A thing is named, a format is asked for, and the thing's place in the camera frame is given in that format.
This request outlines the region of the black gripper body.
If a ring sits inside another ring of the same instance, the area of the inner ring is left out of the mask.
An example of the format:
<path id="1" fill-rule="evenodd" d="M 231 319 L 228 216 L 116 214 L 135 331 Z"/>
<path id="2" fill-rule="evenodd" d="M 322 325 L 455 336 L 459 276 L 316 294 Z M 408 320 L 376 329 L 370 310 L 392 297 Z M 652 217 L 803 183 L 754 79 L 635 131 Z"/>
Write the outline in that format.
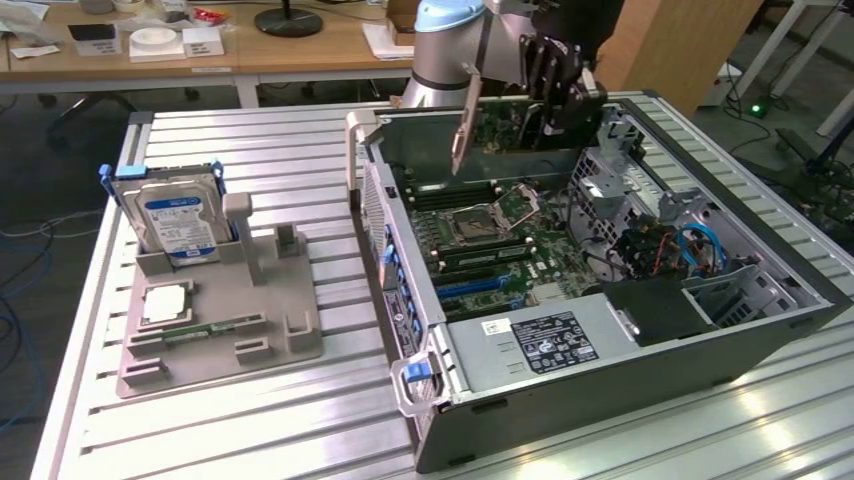
<path id="1" fill-rule="evenodd" d="M 611 37 L 623 0 L 540 1 L 531 20 L 535 31 L 579 46 L 600 46 Z"/>

